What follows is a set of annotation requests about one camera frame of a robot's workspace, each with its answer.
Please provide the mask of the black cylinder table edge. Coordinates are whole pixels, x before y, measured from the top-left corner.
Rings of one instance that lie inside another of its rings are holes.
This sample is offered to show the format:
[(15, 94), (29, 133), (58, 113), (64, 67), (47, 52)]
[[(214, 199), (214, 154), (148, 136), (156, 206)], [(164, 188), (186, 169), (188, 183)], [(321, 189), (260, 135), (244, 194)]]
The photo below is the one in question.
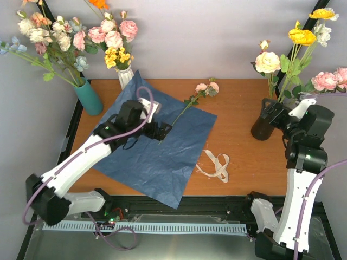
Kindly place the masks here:
[(274, 129), (268, 119), (260, 115), (251, 128), (251, 134), (256, 140), (265, 141), (271, 137)]

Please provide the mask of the blue paper bouquet wrapper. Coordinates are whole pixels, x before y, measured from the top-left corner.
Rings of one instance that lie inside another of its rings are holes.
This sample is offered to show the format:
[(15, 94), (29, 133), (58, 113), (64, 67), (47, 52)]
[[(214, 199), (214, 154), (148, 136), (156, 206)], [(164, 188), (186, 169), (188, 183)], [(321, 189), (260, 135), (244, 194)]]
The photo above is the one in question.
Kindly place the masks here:
[(138, 140), (131, 138), (130, 149), (118, 148), (93, 168), (177, 209), (217, 116), (196, 107), (186, 108), (183, 102), (152, 87), (136, 71), (100, 122), (118, 113), (125, 101), (134, 100), (140, 86), (148, 87), (162, 106), (154, 120), (173, 125), (172, 130), (163, 141), (143, 135)]

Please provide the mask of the pink rose stem large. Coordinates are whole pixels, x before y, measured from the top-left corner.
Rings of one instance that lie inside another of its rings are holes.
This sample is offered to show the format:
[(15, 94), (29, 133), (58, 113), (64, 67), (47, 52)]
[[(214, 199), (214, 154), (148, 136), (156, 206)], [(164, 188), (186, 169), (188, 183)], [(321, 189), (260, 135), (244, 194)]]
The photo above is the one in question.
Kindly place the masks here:
[(298, 85), (290, 91), (292, 103), (318, 95), (346, 94), (346, 67), (334, 72), (320, 72), (304, 85)]

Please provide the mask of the pink yellow flower bouquet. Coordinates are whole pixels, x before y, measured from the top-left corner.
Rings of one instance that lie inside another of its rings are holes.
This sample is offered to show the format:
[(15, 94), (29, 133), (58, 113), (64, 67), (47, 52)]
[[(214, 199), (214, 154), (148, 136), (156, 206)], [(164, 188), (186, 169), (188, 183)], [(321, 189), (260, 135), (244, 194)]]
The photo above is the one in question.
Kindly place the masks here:
[(217, 116), (203, 111), (196, 106), (199, 99), (211, 99), (210, 92), (217, 95), (214, 86), (215, 81), (208, 84), (200, 83), (195, 88), (194, 95), (180, 101), (174, 97), (162, 93), (161, 102), (164, 107), (161, 112), (155, 116), (160, 123), (166, 123), (172, 126), (170, 132), (157, 145), (162, 148), (182, 148), (182, 147), (199, 147), (203, 145), (198, 138), (206, 139), (211, 131)]

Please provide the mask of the cream printed ribbon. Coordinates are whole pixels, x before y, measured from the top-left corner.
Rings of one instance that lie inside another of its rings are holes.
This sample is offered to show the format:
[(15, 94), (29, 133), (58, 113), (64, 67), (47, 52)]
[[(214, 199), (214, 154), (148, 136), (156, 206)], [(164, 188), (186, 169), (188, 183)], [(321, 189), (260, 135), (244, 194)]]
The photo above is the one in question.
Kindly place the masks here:
[[(197, 170), (202, 173), (203, 175), (209, 177), (209, 178), (215, 178), (217, 177), (220, 181), (223, 183), (227, 183), (229, 181), (229, 173), (227, 171), (227, 167), (230, 163), (230, 157), (224, 153), (220, 153), (217, 156), (214, 156), (213, 153), (208, 150), (204, 149), (204, 153), (208, 156), (208, 158), (212, 161), (212, 163), (215, 166), (215, 172), (214, 173), (208, 173), (200, 168), (198, 164), (196, 164)], [(224, 164), (221, 164), (219, 161), (219, 157), (222, 156), (224, 158)]]

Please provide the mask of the peach rose stem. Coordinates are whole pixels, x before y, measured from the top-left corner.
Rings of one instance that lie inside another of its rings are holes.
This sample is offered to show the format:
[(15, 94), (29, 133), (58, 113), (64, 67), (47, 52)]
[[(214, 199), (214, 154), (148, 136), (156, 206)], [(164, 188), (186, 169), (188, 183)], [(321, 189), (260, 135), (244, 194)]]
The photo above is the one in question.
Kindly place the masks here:
[(269, 97), (274, 98), (275, 88), (279, 81), (276, 73), (281, 69), (281, 62), (279, 56), (271, 51), (269, 48), (270, 40), (260, 41), (260, 54), (251, 62), (253, 69), (261, 76), (267, 79)]

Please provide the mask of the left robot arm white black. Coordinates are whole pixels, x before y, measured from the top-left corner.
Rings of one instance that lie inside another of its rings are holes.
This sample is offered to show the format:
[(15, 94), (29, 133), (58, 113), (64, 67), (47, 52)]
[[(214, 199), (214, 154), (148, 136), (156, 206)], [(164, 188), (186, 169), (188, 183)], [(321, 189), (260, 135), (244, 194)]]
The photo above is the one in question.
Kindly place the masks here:
[(50, 226), (76, 213), (95, 212), (101, 218), (109, 217), (113, 205), (105, 191), (70, 193), (69, 189), (96, 163), (124, 147), (129, 138), (138, 139), (144, 135), (162, 141), (171, 129), (172, 126), (164, 122), (139, 120), (131, 126), (110, 117), (61, 164), (40, 177), (31, 174), (26, 179), (26, 207), (32, 208)]

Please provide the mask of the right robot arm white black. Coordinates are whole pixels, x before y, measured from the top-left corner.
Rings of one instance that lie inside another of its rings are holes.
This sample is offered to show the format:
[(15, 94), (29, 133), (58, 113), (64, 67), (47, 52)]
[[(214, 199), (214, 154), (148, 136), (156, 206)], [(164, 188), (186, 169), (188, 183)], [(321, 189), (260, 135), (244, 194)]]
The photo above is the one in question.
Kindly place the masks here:
[(267, 140), (275, 128), (282, 131), (287, 160), (287, 190), (281, 216), (276, 217), (269, 196), (251, 192), (249, 213), (258, 227), (255, 255), (262, 259), (313, 259), (309, 253), (309, 227), (313, 204), (327, 167), (327, 153), (321, 147), (335, 114), (303, 99), (294, 109), (264, 98), (261, 113), (251, 134)]

